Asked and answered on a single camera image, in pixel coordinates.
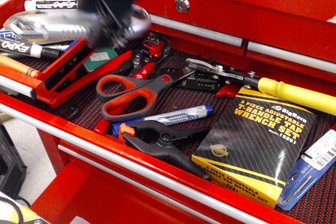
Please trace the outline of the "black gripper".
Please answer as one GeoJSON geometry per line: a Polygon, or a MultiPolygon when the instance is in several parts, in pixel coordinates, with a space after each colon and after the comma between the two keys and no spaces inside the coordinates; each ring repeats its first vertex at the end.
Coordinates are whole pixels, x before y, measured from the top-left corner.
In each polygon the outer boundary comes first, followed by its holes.
{"type": "Polygon", "coordinates": [[[95,13],[100,22],[89,22],[88,48],[123,47],[123,34],[131,24],[131,5],[136,0],[78,0],[78,9],[95,13]]]}

